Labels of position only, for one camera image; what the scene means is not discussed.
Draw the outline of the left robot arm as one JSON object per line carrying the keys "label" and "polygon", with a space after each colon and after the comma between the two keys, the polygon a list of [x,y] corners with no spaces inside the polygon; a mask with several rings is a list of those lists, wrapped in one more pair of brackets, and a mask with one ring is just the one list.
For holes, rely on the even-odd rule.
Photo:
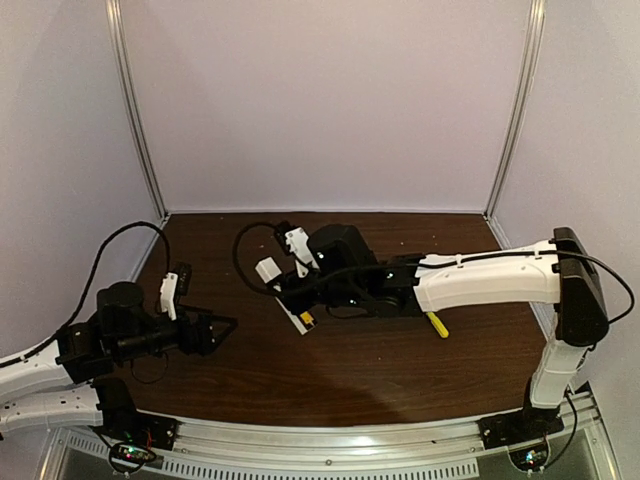
{"label": "left robot arm", "polygon": [[171,350],[208,356],[237,325],[234,318],[189,307],[166,307],[152,316],[133,282],[102,289],[89,320],[2,360],[1,434],[61,426],[90,426],[124,438],[142,434],[150,418],[137,410],[114,370]]}

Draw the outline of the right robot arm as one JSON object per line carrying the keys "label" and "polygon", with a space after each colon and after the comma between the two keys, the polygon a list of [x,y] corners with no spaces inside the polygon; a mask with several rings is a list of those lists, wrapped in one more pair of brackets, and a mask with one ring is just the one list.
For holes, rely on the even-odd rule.
{"label": "right robot arm", "polygon": [[300,332],[309,311],[359,308],[377,318],[422,317],[484,304],[542,303],[555,310],[555,332],[529,381],[527,409],[555,412],[586,350],[609,331],[599,275],[575,233],[518,249],[468,255],[428,254],[376,259],[352,225],[326,225],[312,235],[296,228],[281,242],[296,267],[283,273],[272,258],[256,272]]}

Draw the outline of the white remote control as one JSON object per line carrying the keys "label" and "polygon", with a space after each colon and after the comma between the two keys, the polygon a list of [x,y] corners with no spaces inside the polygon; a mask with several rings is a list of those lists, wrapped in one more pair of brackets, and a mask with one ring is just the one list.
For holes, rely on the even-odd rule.
{"label": "white remote control", "polygon": [[309,312],[303,312],[300,314],[294,314],[284,303],[279,295],[276,296],[276,300],[281,309],[286,314],[289,321],[294,325],[300,335],[306,335],[311,332],[317,326],[317,320]]}

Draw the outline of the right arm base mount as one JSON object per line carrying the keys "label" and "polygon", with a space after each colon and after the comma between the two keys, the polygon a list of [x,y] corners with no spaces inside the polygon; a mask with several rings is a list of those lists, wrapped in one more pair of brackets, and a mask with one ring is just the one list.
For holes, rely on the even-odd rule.
{"label": "right arm base mount", "polygon": [[517,411],[486,416],[477,421],[486,450],[541,439],[561,432],[559,408],[523,407]]}

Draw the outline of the yellow handled screwdriver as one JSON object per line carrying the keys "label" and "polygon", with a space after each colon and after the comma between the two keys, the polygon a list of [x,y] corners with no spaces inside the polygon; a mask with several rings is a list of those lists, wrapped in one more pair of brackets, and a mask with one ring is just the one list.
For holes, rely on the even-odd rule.
{"label": "yellow handled screwdriver", "polygon": [[449,337],[449,330],[446,328],[443,321],[434,312],[427,312],[426,317],[429,319],[432,327],[435,329],[440,338],[447,339]]}

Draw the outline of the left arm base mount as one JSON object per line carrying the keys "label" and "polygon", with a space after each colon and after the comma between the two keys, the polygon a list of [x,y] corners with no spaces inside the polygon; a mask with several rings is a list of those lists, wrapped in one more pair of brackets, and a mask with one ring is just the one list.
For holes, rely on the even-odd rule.
{"label": "left arm base mount", "polygon": [[129,441],[149,449],[171,451],[179,421],[173,417],[113,410],[103,412],[103,423],[95,430],[111,439]]}

